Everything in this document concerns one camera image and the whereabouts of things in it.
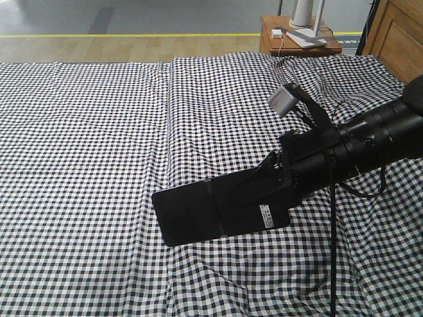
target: wooden nightstand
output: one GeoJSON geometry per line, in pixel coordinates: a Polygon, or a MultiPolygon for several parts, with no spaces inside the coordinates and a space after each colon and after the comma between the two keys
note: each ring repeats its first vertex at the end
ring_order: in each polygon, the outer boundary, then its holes
{"type": "MultiPolygon", "coordinates": [[[[270,15],[261,18],[262,35],[260,38],[260,53],[278,56],[281,40],[279,38],[272,38],[272,29],[284,28],[286,30],[293,30],[293,28],[289,26],[290,18],[290,16],[270,15]]],[[[280,50],[280,56],[295,55],[317,57],[339,54],[342,51],[341,45],[336,41],[330,30],[323,29],[320,31],[320,34],[325,36],[327,43],[326,46],[319,46],[316,48],[300,48],[293,40],[284,34],[284,46],[280,50]]]]}

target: yellow floor line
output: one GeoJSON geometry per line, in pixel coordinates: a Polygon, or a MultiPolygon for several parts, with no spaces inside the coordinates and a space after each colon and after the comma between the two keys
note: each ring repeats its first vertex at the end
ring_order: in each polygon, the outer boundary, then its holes
{"type": "MultiPolygon", "coordinates": [[[[361,35],[361,32],[334,32],[334,35],[361,35]]],[[[0,34],[0,38],[172,38],[192,36],[260,36],[260,33],[175,33],[175,34],[0,34]]]]}

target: gray floor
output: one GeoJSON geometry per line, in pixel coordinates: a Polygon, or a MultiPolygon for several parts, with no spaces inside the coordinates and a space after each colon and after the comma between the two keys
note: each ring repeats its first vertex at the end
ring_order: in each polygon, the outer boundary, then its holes
{"type": "MultiPolygon", "coordinates": [[[[368,0],[327,0],[335,32],[362,31],[368,0]]],[[[285,0],[290,15],[294,0],[285,0]]],[[[0,34],[259,33],[279,0],[0,0],[0,34]]]]}

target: gingham tablecloth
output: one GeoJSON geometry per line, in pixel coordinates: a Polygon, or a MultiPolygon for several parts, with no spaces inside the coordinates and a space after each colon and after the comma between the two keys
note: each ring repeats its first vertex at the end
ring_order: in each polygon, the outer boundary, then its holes
{"type": "MultiPolygon", "coordinates": [[[[266,103],[292,81],[335,123],[403,90],[374,57],[1,64],[0,316],[328,316],[327,190],[288,228],[175,248],[151,203],[306,131],[266,103]]],[[[421,316],[422,171],[389,165],[378,198],[337,189],[339,316],[421,316]]]]}

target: white cord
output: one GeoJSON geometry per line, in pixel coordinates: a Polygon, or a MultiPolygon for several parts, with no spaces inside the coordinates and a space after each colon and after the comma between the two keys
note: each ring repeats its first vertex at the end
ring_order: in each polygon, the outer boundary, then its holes
{"type": "Polygon", "coordinates": [[[282,35],[279,38],[280,38],[280,47],[279,47],[279,50],[278,50],[278,57],[280,57],[280,50],[284,46],[284,38],[282,37],[282,35]]]}

